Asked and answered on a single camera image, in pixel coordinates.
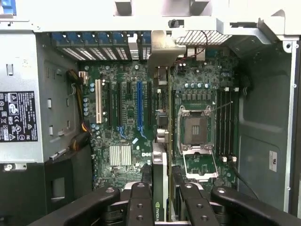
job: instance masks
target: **green circuit board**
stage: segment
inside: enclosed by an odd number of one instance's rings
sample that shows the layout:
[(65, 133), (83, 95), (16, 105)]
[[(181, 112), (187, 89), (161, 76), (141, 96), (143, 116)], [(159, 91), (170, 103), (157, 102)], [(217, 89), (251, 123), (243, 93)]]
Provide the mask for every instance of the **green circuit board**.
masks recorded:
[[(181, 106), (186, 109), (203, 111), (210, 106), (212, 116), (206, 120), (206, 142), (214, 145), (213, 155), (186, 156), (188, 173), (216, 172), (218, 179), (211, 178), (206, 182), (184, 178), (186, 181), (200, 183), (210, 191), (213, 185), (235, 185), (235, 176), (227, 164), (220, 161), (220, 153), (236, 153), (238, 106), (231, 104), (219, 108), (228, 101), (238, 103), (233, 88), (236, 79), (233, 67), (237, 59), (234, 54), (224, 55), (220, 50), (206, 52), (205, 61), (186, 60), (181, 65), (171, 68), (173, 92), (172, 109), (168, 109), (167, 87), (154, 87), (152, 77), (148, 74), (147, 62), (81, 62), (80, 71), (88, 73), (87, 85), (83, 87), (85, 120), (92, 131), (91, 147), (93, 161), (93, 188), (112, 185), (123, 188), (128, 182), (140, 181), (143, 167), (151, 165), (152, 142), (156, 141), (158, 109), (164, 112), (172, 111), (173, 115), (173, 165), (181, 166), (185, 175), (183, 155), (177, 148), (177, 127), (180, 127), (181, 137), (185, 137), (185, 125), (177, 125), (177, 115)], [(97, 123), (96, 80), (99, 80), (102, 101), (102, 123)], [(233, 128), (229, 150), (223, 152), (226, 143), (221, 138), (228, 127), (224, 124), (224, 112), (231, 111)]]

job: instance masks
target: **blue expansion slot clip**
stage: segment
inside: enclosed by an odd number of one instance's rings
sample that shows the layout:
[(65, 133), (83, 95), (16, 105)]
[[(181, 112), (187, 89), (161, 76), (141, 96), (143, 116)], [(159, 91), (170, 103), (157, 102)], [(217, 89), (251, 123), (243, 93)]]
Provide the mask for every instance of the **blue expansion slot clip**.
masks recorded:
[(142, 81), (137, 82), (137, 129), (143, 138), (143, 84)]

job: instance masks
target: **warning label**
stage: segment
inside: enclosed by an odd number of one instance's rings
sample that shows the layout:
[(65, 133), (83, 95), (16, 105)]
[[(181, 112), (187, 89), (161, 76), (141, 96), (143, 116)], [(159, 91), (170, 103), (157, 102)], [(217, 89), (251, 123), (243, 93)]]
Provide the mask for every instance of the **warning label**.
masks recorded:
[(38, 141), (34, 92), (0, 92), (0, 143), (28, 141)]

